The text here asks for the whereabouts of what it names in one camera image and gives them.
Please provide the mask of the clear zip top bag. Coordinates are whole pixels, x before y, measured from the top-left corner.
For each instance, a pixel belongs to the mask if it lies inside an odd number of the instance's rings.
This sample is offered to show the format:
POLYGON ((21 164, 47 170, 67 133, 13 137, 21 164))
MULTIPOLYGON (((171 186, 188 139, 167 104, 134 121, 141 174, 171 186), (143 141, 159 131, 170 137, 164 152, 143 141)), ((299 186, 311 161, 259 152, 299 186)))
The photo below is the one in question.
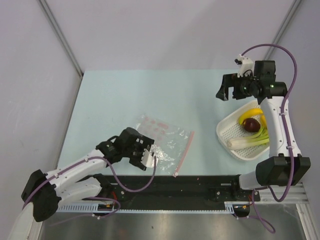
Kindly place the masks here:
POLYGON ((156 173, 176 178, 195 132, 145 114, 137 118, 134 128, 154 140, 150 151, 157 157, 156 173))

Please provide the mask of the green leek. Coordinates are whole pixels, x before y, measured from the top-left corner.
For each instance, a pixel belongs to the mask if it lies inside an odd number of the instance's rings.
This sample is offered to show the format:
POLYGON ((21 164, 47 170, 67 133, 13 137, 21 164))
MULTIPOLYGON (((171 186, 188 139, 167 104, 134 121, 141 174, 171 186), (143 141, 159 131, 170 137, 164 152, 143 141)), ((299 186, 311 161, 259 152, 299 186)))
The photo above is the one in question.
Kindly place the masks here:
POLYGON ((260 130, 253 135, 229 139, 226 142, 226 146, 230 150, 240 150, 265 145, 268 144, 269 141, 268 130, 264 127, 261 127, 260 130))

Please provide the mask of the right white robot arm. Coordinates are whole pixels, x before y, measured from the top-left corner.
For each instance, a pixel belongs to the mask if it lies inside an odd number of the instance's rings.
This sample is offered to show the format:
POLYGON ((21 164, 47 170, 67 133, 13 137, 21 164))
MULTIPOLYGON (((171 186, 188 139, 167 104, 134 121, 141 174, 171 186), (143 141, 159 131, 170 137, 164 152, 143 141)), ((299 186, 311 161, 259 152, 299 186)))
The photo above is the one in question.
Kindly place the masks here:
POLYGON ((269 136, 269 158, 256 165, 254 171, 241 174, 238 182, 230 188, 231 196, 242 201, 249 190, 286 187, 289 190, 298 184, 311 167, 309 157, 302 156, 294 141, 287 99, 287 86, 276 81, 273 73, 258 76, 238 77, 236 73, 225 74, 216 97, 222 101, 229 99, 229 88, 236 100, 255 97, 265 118, 269 136))

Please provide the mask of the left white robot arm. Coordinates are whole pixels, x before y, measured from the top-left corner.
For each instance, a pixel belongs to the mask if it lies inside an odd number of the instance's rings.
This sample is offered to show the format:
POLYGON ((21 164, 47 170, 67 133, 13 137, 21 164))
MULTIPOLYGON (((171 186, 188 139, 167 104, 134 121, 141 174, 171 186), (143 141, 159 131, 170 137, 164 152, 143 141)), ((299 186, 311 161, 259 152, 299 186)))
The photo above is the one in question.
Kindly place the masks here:
POLYGON ((34 171, 21 194, 24 206, 32 206, 36 222, 43 222, 59 207, 83 199, 105 200, 110 196, 110 182, 102 175, 90 173, 128 158, 143 171, 148 163, 157 164, 152 151, 155 141, 131 127, 99 143, 90 153, 63 168, 49 172, 34 171))

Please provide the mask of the yellow banana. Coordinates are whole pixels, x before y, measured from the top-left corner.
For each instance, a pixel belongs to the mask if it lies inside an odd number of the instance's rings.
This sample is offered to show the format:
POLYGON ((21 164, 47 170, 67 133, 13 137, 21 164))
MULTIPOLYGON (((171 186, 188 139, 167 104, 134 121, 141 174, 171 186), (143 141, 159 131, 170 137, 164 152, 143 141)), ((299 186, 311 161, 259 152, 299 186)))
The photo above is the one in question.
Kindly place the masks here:
POLYGON ((238 118, 238 123, 242 125, 246 119, 257 115, 263 115, 263 111, 260 108, 250 108, 238 118))

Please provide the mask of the white perforated plastic basket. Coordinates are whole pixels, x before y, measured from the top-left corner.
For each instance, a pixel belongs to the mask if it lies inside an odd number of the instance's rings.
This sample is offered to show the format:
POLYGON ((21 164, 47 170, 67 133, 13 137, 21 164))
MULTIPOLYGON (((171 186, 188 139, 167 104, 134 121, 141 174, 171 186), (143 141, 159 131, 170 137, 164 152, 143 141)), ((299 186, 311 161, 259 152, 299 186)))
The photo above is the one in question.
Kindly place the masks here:
POLYGON ((227 150, 227 152, 237 160, 253 161, 261 157, 264 153, 268 153, 270 149, 269 143, 237 150, 230 150, 227 147, 227 141, 229 139, 252 135, 252 133, 246 132, 243 127, 239 125, 238 118, 246 111, 253 108, 260 108, 257 100, 252 100, 246 103, 222 119, 216 126, 216 134, 219 142, 227 150))

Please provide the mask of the yellow bell pepper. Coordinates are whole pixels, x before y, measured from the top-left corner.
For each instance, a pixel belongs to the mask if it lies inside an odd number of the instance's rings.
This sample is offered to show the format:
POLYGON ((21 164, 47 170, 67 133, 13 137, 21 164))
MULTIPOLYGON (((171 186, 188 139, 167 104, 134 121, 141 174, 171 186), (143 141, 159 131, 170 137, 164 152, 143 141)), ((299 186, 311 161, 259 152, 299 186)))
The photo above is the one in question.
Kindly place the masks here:
POLYGON ((268 127, 267 127, 267 121, 266 121, 266 118, 265 118, 264 115, 261 115, 261 116, 260 116, 260 123, 261 123, 261 125, 262 125, 265 129, 268 128, 268 127))

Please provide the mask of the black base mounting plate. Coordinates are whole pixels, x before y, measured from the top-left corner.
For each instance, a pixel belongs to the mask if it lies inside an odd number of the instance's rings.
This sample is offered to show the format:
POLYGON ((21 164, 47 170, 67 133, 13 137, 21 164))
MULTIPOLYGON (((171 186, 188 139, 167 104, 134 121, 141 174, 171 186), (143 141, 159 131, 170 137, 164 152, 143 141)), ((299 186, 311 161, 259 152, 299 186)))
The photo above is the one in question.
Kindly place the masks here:
POLYGON ((119 180, 124 185, 119 186, 112 175, 99 174, 102 181, 102 192, 98 197, 110 197, 121 203, 191 203, 200 202, 246 202, 260 201, 258 193, 240 188, 237 175, 158 175, 145 190, 129 192, 129 189, 140 189, 147 185, 149 176, 121 175, 119 180))

